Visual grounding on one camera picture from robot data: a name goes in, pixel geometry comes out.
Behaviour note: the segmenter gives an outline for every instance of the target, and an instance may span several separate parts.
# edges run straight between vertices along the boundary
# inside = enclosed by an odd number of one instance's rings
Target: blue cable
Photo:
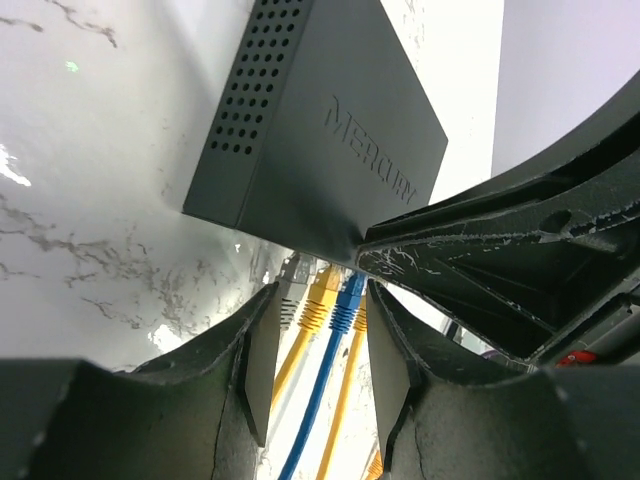
[[[356,314],[358,306],[360,305],[360,298],[362,297],[362,291],[364,290],[366,277],[361,273],[354,273],[344,283],[342,291],[338,294],[336,300],[336,306],[331,315],[330,328],[332,330],[331,337],[329,337],[329,343],[327,349],[322,357],[322,363],[318,370],[318,376],[316,377],[316,383],[313,385],[313,391],[309,398],[309,404],[304,412],[298,435],[296,436],[287,461],[282,467],[282,472],[278,477],[278,480],[291,480],[293,473],[298,466],[302,451],[307,443],[311,428],[316,420],[318,410],[320,409],[320,403],[322,402],[322,395],[327,386],[329,380],[329,373],[331,373],[331,366],[336,358],[338,349],[340,348],[340,341],[342,336],[346,334],[351,328],[353,323],[353,317]]]

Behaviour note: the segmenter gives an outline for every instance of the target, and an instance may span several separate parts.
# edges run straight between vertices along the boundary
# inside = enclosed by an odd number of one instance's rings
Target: ventilation grille
[[[211,131],[211,148],[252,155],[284,84],[311,0],[256,0]]]

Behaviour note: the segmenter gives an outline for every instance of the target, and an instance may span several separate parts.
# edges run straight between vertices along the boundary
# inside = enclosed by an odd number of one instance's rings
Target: yellow cable
[[[382,457],[380,456],[380,450],[376,452],[376,456],[373,457],[371,465],[369,465],[369,474],[366,480],[378,480],[383,473]]]
[[[351,384],[353,383],[353,377],[355,376],[356,366],[358,364],[358,357],[360,356],[360,350],[362,349],[364,338],[367,335],[367,306],[365,297],[362,297],[362,300],[360,301],[360,308],[356,314],[353,328],[356,332],[351,342],[351,348],[349,349],[349,358],[347,358],[347,366],[342,379],[342,386],[340,387],[340,396],[338,397],[338,403],[336,404],[336,412],[333,416],[331,431],[329,432],[327,445],[324,447],[324,454],[322,455],[322,462],[320,462],[320,468],[318,469],[316,480],[325,480],[329,473],[329,466],[331,465],[338,436],[340,435],[340,429],[342,428],[342,421],[347,409]]]
[[[302,312],[302,317],[298,322],[300,331],[273,382],[271,410],[274,409],[278,400],[280,400],[284,392],[284,387],[300,362],[304,349],[307,348],[309,344],[309,340],[322,328],[331,308],[336,303],[341,280],[340,269],[331,265],[329,268],[318,273],[314,283],[309,287],[307,303]]]

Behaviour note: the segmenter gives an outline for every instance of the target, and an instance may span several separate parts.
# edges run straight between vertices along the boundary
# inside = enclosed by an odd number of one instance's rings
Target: black box
[[[184,213],[353,266],[446,145],[378,0],[256,0]]]

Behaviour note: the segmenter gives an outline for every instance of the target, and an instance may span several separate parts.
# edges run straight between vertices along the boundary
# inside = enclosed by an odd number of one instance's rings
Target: gray wall
[[[640,67],[640,1],[506,0],[492,175],[580,124]]]

